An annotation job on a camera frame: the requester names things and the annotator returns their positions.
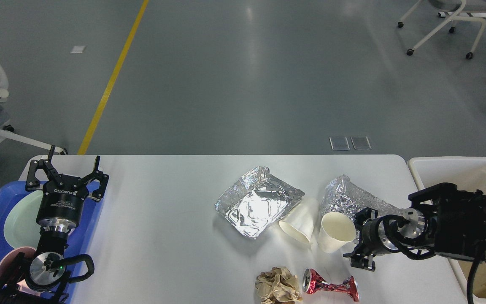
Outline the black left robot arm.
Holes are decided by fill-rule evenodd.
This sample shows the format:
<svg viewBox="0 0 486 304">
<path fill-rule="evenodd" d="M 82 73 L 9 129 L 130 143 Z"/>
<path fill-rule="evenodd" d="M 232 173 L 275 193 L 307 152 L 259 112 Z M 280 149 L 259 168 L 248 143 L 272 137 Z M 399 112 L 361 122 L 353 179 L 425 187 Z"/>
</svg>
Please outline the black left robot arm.
<svg viewBox="0 0 486 304">
<path fill-rule="evenodd" d="M 19 252 L 0 275 L 0 304 L 63 304 L 68 285 L 85 281 L 95 271 L 88 254 L 69 255 L 69 236 L 80 226 L 85 202 L 100 202 L 109 175 L 100 169 L 96 156 L 91 173 L 85 177 L 59 173 L 52 164 L 55 146 L 46 159 L 30 162 L 24 189 L 40 192 L 35 216 L 39 240 L 27 257 Z"/>
</svg>

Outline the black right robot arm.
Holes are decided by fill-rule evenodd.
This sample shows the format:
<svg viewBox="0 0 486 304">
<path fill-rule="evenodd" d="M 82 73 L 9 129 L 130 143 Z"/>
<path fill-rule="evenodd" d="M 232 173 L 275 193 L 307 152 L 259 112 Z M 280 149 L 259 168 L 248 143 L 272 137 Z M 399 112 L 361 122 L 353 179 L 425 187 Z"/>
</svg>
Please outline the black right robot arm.
<svg viewBox="0 0 486 304">
<path fill-rule="evenodd" d="M 411 260 L 441 256 L 471 262 L 466 295 L 474 303 L 478 267 L 486 264 L 486 193 L 467 192 L 443 182 L 408 196 L 411 206 L 378 215 L 367 207 L 355 214 L 359 242 L 349 258 L 354 268 L 375 270 L 373 257 L 402 253 Z"/>
</svg>

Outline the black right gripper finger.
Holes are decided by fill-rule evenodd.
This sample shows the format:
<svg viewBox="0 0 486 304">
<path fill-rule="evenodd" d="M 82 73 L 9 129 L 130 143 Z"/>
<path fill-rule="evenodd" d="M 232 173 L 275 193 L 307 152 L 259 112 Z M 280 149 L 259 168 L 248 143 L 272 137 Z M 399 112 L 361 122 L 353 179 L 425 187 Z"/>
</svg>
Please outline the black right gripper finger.
<svg viewBox="0 0 486 304">
<path fill-rule="evenodd" d="M 367 221 L 374 220 L 377 218 L 378 218 L 378 210 L 369 207 L 364 208 L 358 211 L 354 215 L 354 226 L 357 229 L 357 231 L 362 231 L 363 226 Z"/>
<path fill-rule="evenodd" d="M 365 254 L 364 252 L 353 250 L 343 254 L 344 258 L 350 260 L 350 266 L 354 268 L 364 269 L 366 271 L 375 271 L 375 262 L 373 260 L 374 254 Z"/>
</svg>

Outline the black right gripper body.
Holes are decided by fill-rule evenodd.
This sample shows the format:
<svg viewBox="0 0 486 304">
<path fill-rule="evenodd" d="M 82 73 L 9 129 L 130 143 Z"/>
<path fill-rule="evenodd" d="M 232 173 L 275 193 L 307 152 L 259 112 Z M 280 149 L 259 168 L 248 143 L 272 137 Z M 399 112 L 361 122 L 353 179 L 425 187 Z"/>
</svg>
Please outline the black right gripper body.
<svg viewBox="0 0 486 304">
<path fill-rule="evenodd" d="M 402 215 L 384 215 L 369 220 L 360 231 L 360 251 L 380 256 L 389 253 L 412 252 L 407 242 L 421 236 L 425 229 L 424 214 L 414 208 L 402 209 Z"/>
</svg>

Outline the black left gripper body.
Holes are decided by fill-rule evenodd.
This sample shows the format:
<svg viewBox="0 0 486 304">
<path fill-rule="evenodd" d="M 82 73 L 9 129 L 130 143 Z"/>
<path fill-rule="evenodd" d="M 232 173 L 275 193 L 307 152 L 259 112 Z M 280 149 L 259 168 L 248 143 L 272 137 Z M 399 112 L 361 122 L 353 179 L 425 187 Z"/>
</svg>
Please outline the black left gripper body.
<svg viewBox="0 0 486 304">
<path fill-rule="evenodd" d="M 69 229 L 79 227 L 84 202 L 89 195 L 86 186 L 59 189 L 56 182 L 43 184 L 43 197 L 36 217 L 36 222 L 42 227 L 48 227 L 50 221 L 63 220 Z"/>
</svg>

